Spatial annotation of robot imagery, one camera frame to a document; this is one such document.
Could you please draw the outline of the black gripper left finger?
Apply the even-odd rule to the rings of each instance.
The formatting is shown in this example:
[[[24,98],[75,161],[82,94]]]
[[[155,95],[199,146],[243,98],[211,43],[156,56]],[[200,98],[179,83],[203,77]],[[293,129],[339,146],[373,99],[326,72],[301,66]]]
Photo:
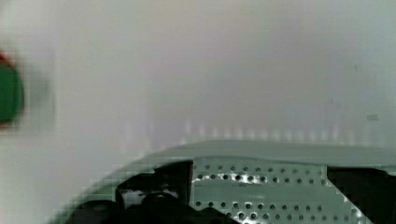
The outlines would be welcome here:
[[[119,208],[138,205],[150,194],[166,193],[188,205],[191,199],[193,161],[171,162],[152,172],[132,175],[117,185],[115,201]]]

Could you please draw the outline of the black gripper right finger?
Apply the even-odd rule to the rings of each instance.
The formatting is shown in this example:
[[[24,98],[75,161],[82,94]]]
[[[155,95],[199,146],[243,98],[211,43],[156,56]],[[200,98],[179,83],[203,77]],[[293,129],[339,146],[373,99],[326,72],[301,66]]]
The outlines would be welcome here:
[[[395,224],[394,175],[375,168],[329,167],[327,178],[373,224]]]

